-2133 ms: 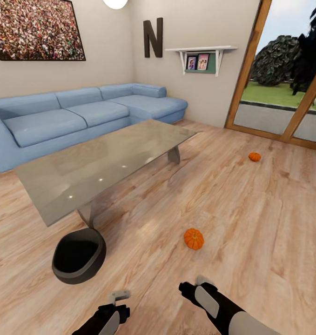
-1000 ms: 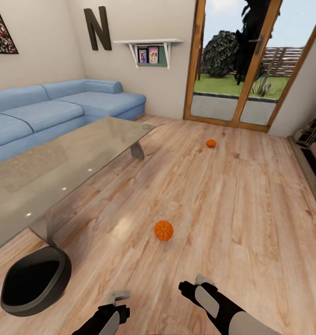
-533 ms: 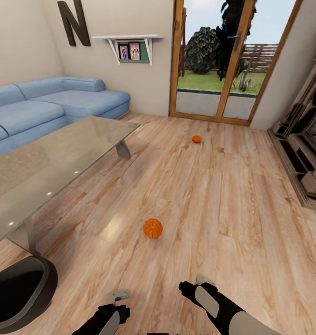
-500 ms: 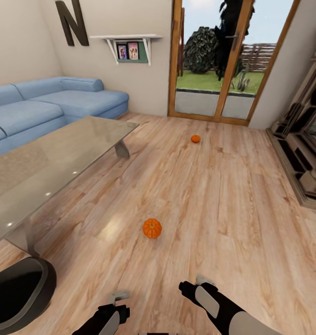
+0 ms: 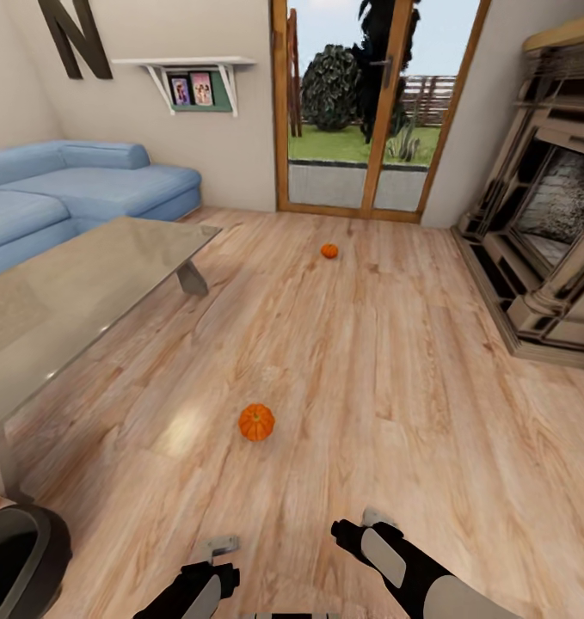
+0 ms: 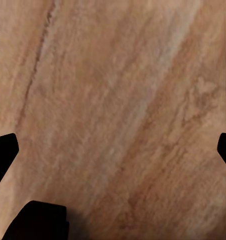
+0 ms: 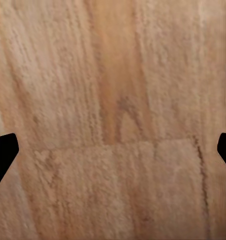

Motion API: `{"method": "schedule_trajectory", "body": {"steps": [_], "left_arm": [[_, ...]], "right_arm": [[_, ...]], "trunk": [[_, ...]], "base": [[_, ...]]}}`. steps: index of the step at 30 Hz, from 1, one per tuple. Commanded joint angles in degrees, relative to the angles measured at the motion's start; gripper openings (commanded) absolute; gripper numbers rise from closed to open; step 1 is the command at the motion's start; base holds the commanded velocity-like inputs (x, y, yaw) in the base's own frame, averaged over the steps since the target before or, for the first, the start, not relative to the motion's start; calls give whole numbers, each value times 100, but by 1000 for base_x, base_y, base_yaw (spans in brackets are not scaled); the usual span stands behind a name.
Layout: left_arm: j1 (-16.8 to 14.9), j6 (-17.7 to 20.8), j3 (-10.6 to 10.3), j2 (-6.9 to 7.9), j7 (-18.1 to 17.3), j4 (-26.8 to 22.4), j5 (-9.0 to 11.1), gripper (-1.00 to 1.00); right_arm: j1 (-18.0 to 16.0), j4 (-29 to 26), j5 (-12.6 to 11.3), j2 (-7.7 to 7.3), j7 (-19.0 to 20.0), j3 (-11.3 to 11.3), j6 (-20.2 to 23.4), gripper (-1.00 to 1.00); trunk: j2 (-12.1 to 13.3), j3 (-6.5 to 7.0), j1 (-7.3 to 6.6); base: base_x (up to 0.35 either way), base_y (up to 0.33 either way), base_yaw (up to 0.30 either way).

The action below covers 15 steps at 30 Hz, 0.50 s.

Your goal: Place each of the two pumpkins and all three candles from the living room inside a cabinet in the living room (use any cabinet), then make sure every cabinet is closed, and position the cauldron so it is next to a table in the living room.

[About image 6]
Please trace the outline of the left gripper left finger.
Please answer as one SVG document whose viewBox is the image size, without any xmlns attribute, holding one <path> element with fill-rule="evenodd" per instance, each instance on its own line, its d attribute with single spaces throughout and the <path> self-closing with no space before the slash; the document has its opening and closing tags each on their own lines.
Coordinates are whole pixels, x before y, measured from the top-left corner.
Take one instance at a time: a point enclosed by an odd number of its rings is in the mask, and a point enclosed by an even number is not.
<svg viewBox="0 0 226 240">
<path fill-rule="evenodd" d="M 18 140 L 14 133 L 0 136 L 0 182 L 18 152 Z"/>
</svg>

